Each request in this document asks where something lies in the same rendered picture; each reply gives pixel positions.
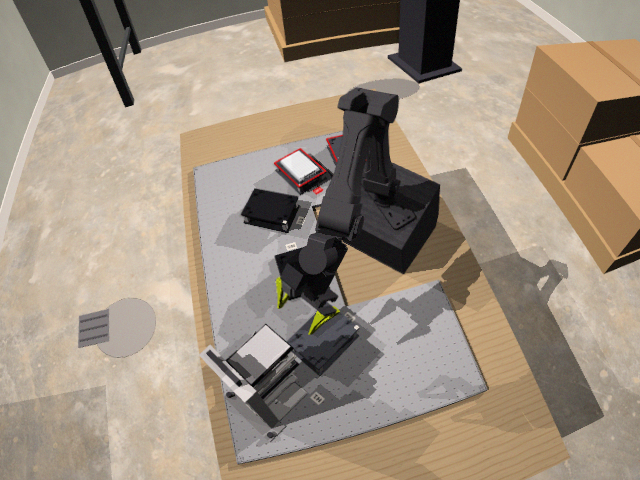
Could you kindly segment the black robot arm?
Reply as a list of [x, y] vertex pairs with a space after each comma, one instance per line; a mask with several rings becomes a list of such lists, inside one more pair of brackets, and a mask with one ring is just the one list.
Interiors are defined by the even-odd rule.
[[335, 276], [330, 269], [338, 269], [348, 250], [341, 240], [352, 242], [362, 230], [361, 182], [394, 230], [415, 219], [398, 193], [401, 181], [395, 180], [396, 168], [389, 153], [389, 125], [395, 121], [398, 107], [398, 95], [359, 87], [340, 97], [337, 108], [345, 110], [342, 142], [322, 199], [316, 233], [309, 235], [299, 262], [287, 263], [280, 277], [282, 290], [290, 297], [306, 288], [316, 296], [326, 293]]

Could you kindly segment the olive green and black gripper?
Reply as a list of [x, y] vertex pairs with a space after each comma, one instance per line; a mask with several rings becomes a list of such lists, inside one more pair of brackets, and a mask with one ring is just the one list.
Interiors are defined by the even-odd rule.
[[[285, 294], [283, 298], [284, 292], [281, 288], [281, 279], [280, 277], [276, 280], [277, 285], [277, 294], [278, 294], [278, 305], [277, 308], [280, 309], [284, 306], [284, 304], [289, 299], [289, 295]], [[307, 288], [301, 294], [301, 298], [303, 298], [306, 302], [308, 302], [311, 306], [313, 306], [316, 310], [316, 315], [314, 317], [313, 323], [311, 325], [309, 335], [313, 334], [317, 329], [319, 329], [325, 322], [339, 314], [340, 310], [338, 310], [335, 306], [326, 306], [323, 307], [327, 301], [335, 302], [338, 298], [338, 295], [334, 293], [331, 289], [327, 289], [325, 294], [322, 295], [314, 295]], [[337, 312], [336, 312], [337, 311]], [[324, 320], [325, 319], [325, 320]]]

